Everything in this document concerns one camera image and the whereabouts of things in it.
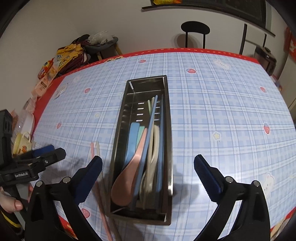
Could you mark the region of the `person's left hand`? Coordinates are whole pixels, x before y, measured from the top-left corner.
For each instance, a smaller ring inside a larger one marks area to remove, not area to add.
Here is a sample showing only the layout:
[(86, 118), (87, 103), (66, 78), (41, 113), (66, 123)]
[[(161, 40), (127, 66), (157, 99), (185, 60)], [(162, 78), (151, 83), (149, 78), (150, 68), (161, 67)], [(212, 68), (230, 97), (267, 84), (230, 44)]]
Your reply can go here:
[(1, 187), (1, 207), (8, 213), (20, 212), (23, 209), (22, 203), (7, 195), (4, 189)]

